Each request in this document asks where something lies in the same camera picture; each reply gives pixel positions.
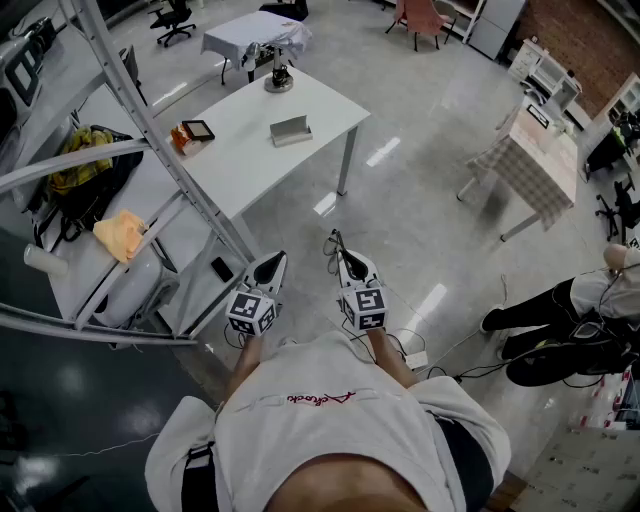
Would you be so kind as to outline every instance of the shelf unit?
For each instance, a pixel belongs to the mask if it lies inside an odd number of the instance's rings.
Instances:
[[[69,263],[65,276],[49,276],[62,318],[0,304],[0,325],[84,341],[193,344],[197,333],[224,306],[227,293],[249,260],[216,217],[217,207],[202,196],[154,124],[110,40],[96,0],[71,0],[71,4],[82,31],[67,26],[45,55],[42,93],[22,128],[25,143],[14,170],[0,177],[0,194],[73,165],[144,151],[142,162],[109,204],[105,218],[122,209],[141,217],[151,227],[136,255],[148,245],[158,244],[178,270],[180,288],[161,311],[172,333],[89,325],[128,265],[118,263],[86,231],[74,242],[61,242],[53,251]],[[134,139],[34,162],[47,138],[77,110],[81,124],[108,126]],[[54,219],[43,236],[45,249],[51,249],[58,233],[59,219]],[[233,272],[233,279],[226,283],[208,265],[218,256]]]

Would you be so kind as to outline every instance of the office chair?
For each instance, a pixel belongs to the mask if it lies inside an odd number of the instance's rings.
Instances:
[[[616,192],[616,206],[618,210],[611,208],[607,202],[602,198],[600,194],[596,196],[598,201],[602,202],[603,210],[596,211],[596,217],[601,214],[609,220],[609,234],[607,235],[607,242],[611,241],[611,238],[618,236],[618,225],[616,223],[616,215],[620,216],[620,222],[622,224],[622,235],[620,241],[624,244],[627,241],[627,228],[633,229],[640,222],[640,201],[634,204],[629,195],[629,189],[635,190],[636,187],[631,178],[631,174],[628,174],[629,183],[627,186],[623,186],[621,181],[616,181],[613,184],[613,188]]]
[[[171,5],[173,11],[161,14],[160,11],[162,10],[162,7],[159,7],[157,9],[154,9],[153,11],[149,11],[148,13],[155,13],[158,16],[158,19],[153,22],[150,28],[171,27],[171,30],[169,32],[158,38],[158,44],[160,44],[162,40],[166,38],[164,42],[165,48],[169,46],[169,40],[176,34],[186,34],[188,37],[191,37],[191,34],[187,32],[186,29],[196,28],[196,26],[193,24],[183,25],[182,27],[178,26],[180,23],[184,23],[191,17],[191,9],[187,7],[187,0],[169,0],[169,4]]]
[[[147,103],[147,100],[142,94],[142,91],[140,90],[140,86],[142,84],[140,83],[140,80],[138,80],[138,63],[136,62],[136,54],[133,51],[133,46],[129,46],[128,49],[123,48],[122,50],[120,50],[119,55],[120,55],[120,58],[122,59],[122,63],[124,64],[125,69],[127,70],[127,73],[129,73],[129,76],[131,77],[131,81],[136,86],[136,89],[138,89],[138,93],[140,94],[142,101],[144,101],[144,104],[146,106],[149,106],[149,104]]]
[[[304,21],[309,16],[307,0],[295,0],[292,4],[285,4],[282,0],[278,0],[277,4],[264,4],[260,10],[296,21]]]

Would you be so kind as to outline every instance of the reflective floor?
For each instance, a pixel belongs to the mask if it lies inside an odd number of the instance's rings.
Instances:
[[[142,90],[166,133],[246,84],[246,74],[233,70],[227,85],[220,84],[223,59],[201,55],[201,37],[260,4],[207,0],[203,10],[194,4],[193,37],[167,49],[156,44],[162,32],[148,29],[151,19],[144,12],[113,30],[118,46],[135,45]],[[612,194],[606,172],[588,185],[579,182],[575,208],[548,232],[534,225],[507,243],[499,241],[500,233],[531,212],[506,185],[488,178],[464,203],[456,200],[470,177],[465,162],[491,143],[494,127],[521,100],[506,68],[453,37],[446,46],[441,40],[440,51],[432,38],[419,37],[415,53],[413,35],[404,28],[385,35],[392,11],[382,12],[370,0],[314,0],[310,9],[305,23],[313,41],[296,67],[371,117],[360,133],[345,197],[334,192],[346,136],[304,162],[245,214],[264,251],[284,249],[289,255],[285,308],[269,332],[270,343],[283,336],[310,341],[341,325],[338,282],[327,273],[322,254],[332,228],[380,270],[391,298],[389,330],[424,336],[432,362],[505,300],[501,275],[507,304],[516,304],[603,265],[604,226],[593,212],[598,192]],[[268,66],[257,75],[266,72]],[[228,367],[238,357],[222,336],[224,324],[224,318],[214,319],[200,336],[199,352],[182,361],[205,385],[215,378],[201,366],[214,357],[211,352]],[[397,334],[407,351],[421,350],[418,337]],[[499,337],[476,334],[439,366],[456,374],[491,364]],[[463,386],[507,429],[511,469],[521,476],[589,392],[563,384],[519,388],[501,372]]]

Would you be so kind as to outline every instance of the white bottle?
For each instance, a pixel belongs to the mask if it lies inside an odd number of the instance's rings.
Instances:
[[[58,256],[28,244],[24,249],[24,262],[30,267],[54,276],[63,276],[69,270],[69,263]]]

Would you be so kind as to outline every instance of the white table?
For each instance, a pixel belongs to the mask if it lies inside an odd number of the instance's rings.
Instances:
[[[297,58],[310,39],[311,32],[302,22],[266,11],[256,11],[207,30],[202,36],[201,53],[216,52],[224,57],[224,85],[227,60],[231,61],[236,70],[240,70],[242,57],[251,43],[276,46],[288,50]],[[249,74],[249,81],[253,82],[252,72]]]
[[[370,115],[301,71],[289,68],[289,72],[294,86],[288,92],[269,93],[258,80],[196,116],[216,139],[198,154],[182,158],[185,169],[231,221],[254,257],[260,249],[242,212],[316,151],[349,132],[338,183],[338,193],[344,195],[358,125]],[[276,148],[270,125],[301,115],[307,116],[313,139]]]

